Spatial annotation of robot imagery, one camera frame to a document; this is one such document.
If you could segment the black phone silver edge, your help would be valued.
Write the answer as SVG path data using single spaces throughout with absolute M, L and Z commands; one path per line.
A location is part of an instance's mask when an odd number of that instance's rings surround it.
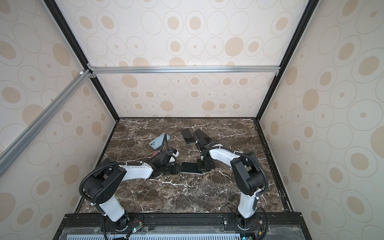
M 182 162 L 181 171 L 201 173 L 201 171 L 199 171 L 198 169 L 197 163 L 192 163 L 192 162 Z

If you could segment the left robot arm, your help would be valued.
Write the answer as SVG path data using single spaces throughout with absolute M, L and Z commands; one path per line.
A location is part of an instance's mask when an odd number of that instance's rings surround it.
M 124 208 L 116 197 L 121 182 L 135 179 L 154 179 L 161 175 L 177 175 L 181 166 L 176 162 L 179 152 L 175 149 L 159 151 L 147 161 L 118 163 L 105 159 L 86 175 L 80 183 L 81 196 L 112 222 L 126 221 Z

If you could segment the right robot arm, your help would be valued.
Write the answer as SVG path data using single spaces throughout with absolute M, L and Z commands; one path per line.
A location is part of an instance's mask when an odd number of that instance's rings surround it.
M 256 213 L 259 195 L 268 191 L 268 176 L 256 155 L 251 152 L 239 152 L 213 141 L 202 130 L 194 132 L 196 147 L 200 158 L 197 160 L 198 173 L 213 170 L 219 161 L 231 167 L 236 184 L 241 191 L 237 212 L 243 219 L 249 219 Z

